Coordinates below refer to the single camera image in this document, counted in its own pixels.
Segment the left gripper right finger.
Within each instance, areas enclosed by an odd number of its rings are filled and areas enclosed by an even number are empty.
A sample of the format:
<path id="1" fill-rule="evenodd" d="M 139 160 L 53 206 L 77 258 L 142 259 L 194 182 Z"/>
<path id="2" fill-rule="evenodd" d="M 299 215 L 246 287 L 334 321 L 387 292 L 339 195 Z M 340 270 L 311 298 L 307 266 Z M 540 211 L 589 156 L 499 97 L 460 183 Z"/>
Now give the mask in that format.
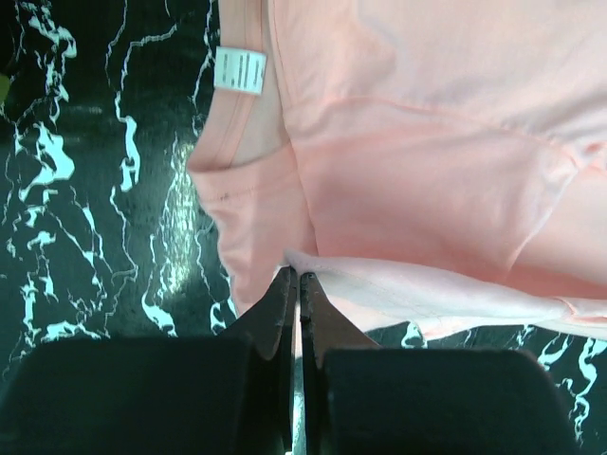
<path id="1" fill-rule="evenodd" d="M 556 388 L 510 350 L 390 349 L 300 284 L 311 454 L 576 454 Z"/>

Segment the salmon pink t shirt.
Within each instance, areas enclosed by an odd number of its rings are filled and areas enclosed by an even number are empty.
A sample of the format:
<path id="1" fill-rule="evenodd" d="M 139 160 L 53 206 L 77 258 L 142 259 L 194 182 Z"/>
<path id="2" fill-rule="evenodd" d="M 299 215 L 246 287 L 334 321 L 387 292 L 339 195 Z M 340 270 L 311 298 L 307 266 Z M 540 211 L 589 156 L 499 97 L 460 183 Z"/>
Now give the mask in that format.
<path id="1" fill-rule="evenodd" d="M 188 162 L 238 315 L 606 336 L 602 1 L 222 1 Z"/>

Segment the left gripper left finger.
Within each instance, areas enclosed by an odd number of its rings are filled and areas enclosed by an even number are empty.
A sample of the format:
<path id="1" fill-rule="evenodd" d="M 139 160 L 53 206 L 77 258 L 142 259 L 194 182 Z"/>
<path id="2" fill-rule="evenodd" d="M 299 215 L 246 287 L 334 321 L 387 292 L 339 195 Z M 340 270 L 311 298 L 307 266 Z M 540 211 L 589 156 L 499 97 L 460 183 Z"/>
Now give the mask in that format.
<path id="1" fill-rule="evenodd" d="M 214 337 L 38 346 L 1 396 L 5 454 L 284 454 L 297 276 Z"/>

